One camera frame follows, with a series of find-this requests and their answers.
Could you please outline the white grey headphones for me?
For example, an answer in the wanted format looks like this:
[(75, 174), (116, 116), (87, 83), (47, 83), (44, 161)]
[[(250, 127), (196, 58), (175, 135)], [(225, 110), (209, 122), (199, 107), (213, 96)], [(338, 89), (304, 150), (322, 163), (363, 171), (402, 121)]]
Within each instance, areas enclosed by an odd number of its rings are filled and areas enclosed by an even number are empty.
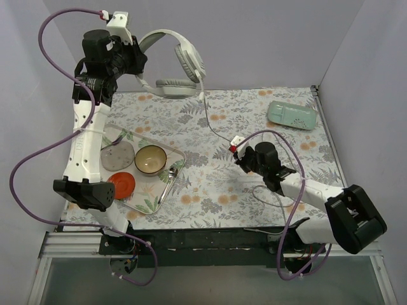
[(166, 99), (184, 99), (199, 93), (206, 77), (205, 64), (195, 46), (183, 35), (158, 29), (140, 41), (141, 51), (153, 56), (151, 72), (136, 75), (143, 90)]

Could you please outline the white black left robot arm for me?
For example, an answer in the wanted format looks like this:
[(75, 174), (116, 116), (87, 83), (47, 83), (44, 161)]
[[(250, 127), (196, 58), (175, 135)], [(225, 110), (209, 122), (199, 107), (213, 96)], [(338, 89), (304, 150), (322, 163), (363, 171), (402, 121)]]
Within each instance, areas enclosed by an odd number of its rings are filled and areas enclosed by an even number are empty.
[(100, 150), (118, 78), (143, 72), (147, 57), (127, 30), (88, 31), (82, 48), (85, 56), (74, 70), (72, 91), (75, 136), (63, 178), (54, 181), (53, 190), (92, 214), (107, 244), (129, 254), (136, 245), (132, 226), (114, 201), (113, 183), (102, 181)]

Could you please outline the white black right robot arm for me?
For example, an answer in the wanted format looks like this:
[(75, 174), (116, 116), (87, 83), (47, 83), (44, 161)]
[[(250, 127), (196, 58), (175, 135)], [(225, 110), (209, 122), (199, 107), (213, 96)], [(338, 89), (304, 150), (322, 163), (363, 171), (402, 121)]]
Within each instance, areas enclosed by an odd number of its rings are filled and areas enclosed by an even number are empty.
[(260, 175), (270, 191), (299, 199), (327, 215), (325, 219), (300, 220), (289, 226), (287, 243), (292, 251), (305, 251), (311, 243), (330, 243), (358, 254), (387, 232), (383, 217), (362, 187), (336, 187), (303, 179), (300, 173), (282, 165), (272, 143), (260, 142), (251, 147), (242, 141), (235, 137), (230, 151), (244, 172)]

